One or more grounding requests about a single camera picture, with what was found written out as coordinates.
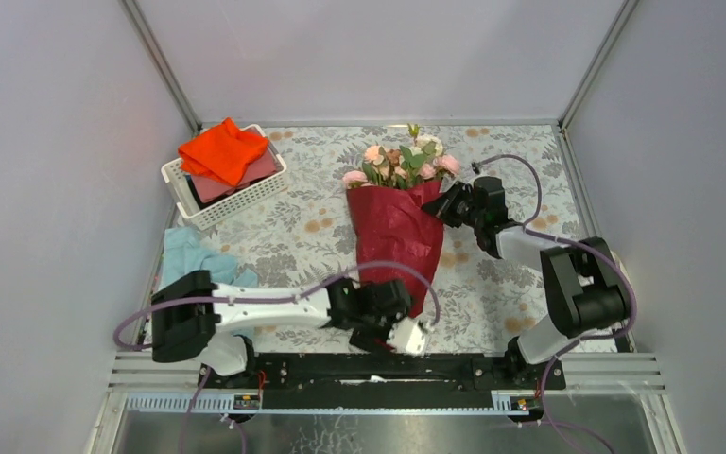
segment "pink rose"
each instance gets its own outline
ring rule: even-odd
[[[385,157],[380,154],[380,148],[381,147],[379,145],[372,145],[366,148],[366,152],[363,153],[363,159],[365,159],[367,163],[372,163],[375,166],[383,164]]]
[[[454,157],[444,154],[436,158],[436,166],[446,169],[449,173],[457,175],[460,173],[460,163]]]
[[[425,180],[429,180],[436,176],[436,169],[428,163],[424,163],[419,169],[419,175]]]
[[[347,172],[346,175],[341,178],[346,187],[349,187],[352,183],[366,183],[369,179],[366,178],[366,174],[360,170],[353,170]]]

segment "folded orange fabric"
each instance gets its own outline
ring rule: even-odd
[[[268,139],[240,130],[227,118],[180,147],[182,170],[237,186],[246,169],[268,147]]]

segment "blue towel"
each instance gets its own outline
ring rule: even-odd
[[[244,270],[237,272],[238,261],[232,255],[210,251],[199,243],[199,234],[190,227],[177,227],[165,231],[163,270],[158,288],[167,287],[190,271],[208,270],[215,283],[238,287],[257,287],[257,274]],[[251,338],[254,331],[239,330]]]

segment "white plastic basket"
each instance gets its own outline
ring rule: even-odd
[[[243,128],[244,131],[251,130],[261,136],[266,134],[258,125],[248,125]],[[199,230],[207,229],[218,224],[220,221],[229,216],[248,208],[257,202],[270,197],[287,188],[287,165],[283,161],[280,153],[271,144],[268,143],[268,152],[274,156],[274,162],[277,165],[277,173],[270,177],[252,184],[251,186],[241,189],[233,193],[228,198],[214,203],[203,210],[199,210],[196,200],[188,187],[185,179],[186,173],[182,171],[182,158],[177,158],[167,163],[160,169],[163,173],[163,180],[171,196],[177,203],[177,209],[186,222],[193,225]]]

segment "flower bouquet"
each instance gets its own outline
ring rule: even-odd
[[[390,260],[411,267],[432,282],[441,257],[443,223],[422,211],[435,200],[445,175],[457,176],[460,164],[444,154],[443,143],[432,135],[419,135],[408,125],[411,146],[372,145],[363,165],[343,176],[346,200],[357,235],[357,263]],[[427,288],[410,274],[393,269],[360,272],[361,282],[401,279],[413,297],[409,316],[422,313]]]

